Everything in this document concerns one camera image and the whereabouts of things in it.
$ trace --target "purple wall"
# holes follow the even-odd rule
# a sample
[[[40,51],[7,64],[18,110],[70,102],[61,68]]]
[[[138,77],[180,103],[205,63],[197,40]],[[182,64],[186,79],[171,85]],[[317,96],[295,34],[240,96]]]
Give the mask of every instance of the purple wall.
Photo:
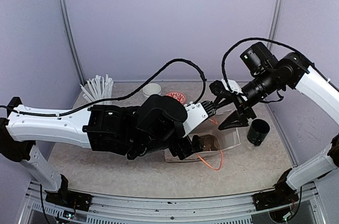
[[[79,92],[57,0],[0,0],[0,104],[70,108]],[[51,144],[40,144],[47,155]],[[31,176],[0,156],[1,223],[14,223]]]
[[[269,35],[275,0],[67,0],[86,78],[144,80],[167,61],[197,63],[208,79],[221,77],[221,59],[236,41]],[[239,53],[229,75],[250,79]],[[171,65],[158,79],[197,79],[187,65]]]
[[[284,0],[276,40],[289,44],[339,86],[339,0]],[[277,57],[288,53],[274,48]],[[298,163],[321,151],[338,134],[338,125],[316,104],[297,91],[288,91],[281,103],[271,104]],[[339,171],[316,182],[329,223],[338,223]]]

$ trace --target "red plate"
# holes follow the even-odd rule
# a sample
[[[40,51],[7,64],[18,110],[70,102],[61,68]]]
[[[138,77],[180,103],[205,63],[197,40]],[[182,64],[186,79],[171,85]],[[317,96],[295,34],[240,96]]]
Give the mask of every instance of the red plate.
[[[181,104],[185,104],[186,102],[186,95],[183,94],[182,92],[173,91],[173,92],[166,93],[165,95],[176,99]]]

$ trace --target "metal pole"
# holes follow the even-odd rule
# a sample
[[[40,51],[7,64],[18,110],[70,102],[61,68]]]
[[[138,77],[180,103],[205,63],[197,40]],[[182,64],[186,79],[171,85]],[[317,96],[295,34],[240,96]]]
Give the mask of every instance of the metal pole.
[[[61,15],[63,17],[64,28],[65,28],[69,48],[70,48],[70,53],[72,55],[72,60],[73,60],[74,66],[75,66],[76,74],[78,76],[79,82],[82,85],[85,85],[86,80],[85,80],[85,77],[84,77],[83,69],[81,67],[81,63],[80,63],[80,60],[79,60],[78,53],[77,53],[76,48],[75,48],[72,30],[70,28],[70,23],[69,23],[69,18],[68,18],[68,13],[67,13],[66,0],[59,0],[59,5],[60,5],[60,9],[61,9]]]
[[[270,34],[269,34],[270,40],[274,40],[276,31],[278,29],[278,22],[279,22],[279,17],[281,13],[282,1],[283,0],[275,0],[273,19],[272,19]],[[272,45],[273,45],[272,43],[268,43],[267,48],[271,50]]]

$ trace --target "metal frame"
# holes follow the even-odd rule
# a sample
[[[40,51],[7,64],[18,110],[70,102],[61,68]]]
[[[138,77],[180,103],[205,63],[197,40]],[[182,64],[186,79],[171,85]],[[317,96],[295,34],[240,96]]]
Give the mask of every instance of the metal frame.
[[[68,13],[67,13],[66,0],[59,0],[59,5],[61,9],[61,15],[63,16],[64,28],[65,28],[70,52],[72,55],[72,60],[75,66],[76,74],[77,74],[79,82],[82,85],[85,85],[86,80],[84,77],[83,69],[81,67],[78,53],[75,48],[74,38],[73,38],[73,34],[72,34],[72,30],[71,30],[70,22],[68,18]]]
[[[264,211],[256,211],[252,200],[255,192],[229,196],[217,196],[198,199],[147,199],[126,196],[110,196],[97,193],[93,195],[89,212],[77,211],[78,218],[73,223],[97,224],[139,224],[139,223],[252,223],[252,215]],[[314,183],[307,184],[302,190],[302,202],[310,201],[317,224],[326,224],[324,209]],[[56,217],[63,208],[45,202],[47,215]],[[24,201],[18,224],[26,224],[32,210],[42,212],[40,202],[40,186],[32,181]]]
[[[272,19],[272,24],[271,24],[271,28],[270,28],[270,34],[269,34],[270,40],[274,40],[276,31],[278,29],[278,22],[279,22],[279,17],[280,17],[280,14],[281,14],[282,1],[283,0],[275,0],[273,19]],[[269,50],[271,50],[272,45],[273,45],[272,43],[268,43],[267,48]]]

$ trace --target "table surface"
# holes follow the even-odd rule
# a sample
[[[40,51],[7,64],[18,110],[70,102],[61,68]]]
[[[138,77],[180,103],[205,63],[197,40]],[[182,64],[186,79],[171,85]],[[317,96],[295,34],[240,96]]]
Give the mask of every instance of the table surface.
[[[162,92],[181,91],[187,102],[194,101],[201,92],[198,82],[160,82]],[[113,97],[124,96],[139,83],[118,83]],[[214,100],[207,88],[203,100]],[[133,97],[114,102],[119,106],[141,105],[145,101],[142,91]],[[74,107],[86,104],[80,95]],[[225,110],[234,109],[232,105]],[[69,180],[69,188],[108,195],[142,198],[200,198],[269,189],[291,162],[281,138],[264,104],[253,107],[258,118],[271,127],[267,138],[259,147],[248,142],[248,128],[238,128],[241,145],[226,150],[224,167],[213,171],[202,162],[167,163],[162,151],[127,160],[126,156],[93,152],[81,147],[55,144],[49,158],[58,172]],[[220,156],[208,160],[219,166]]]

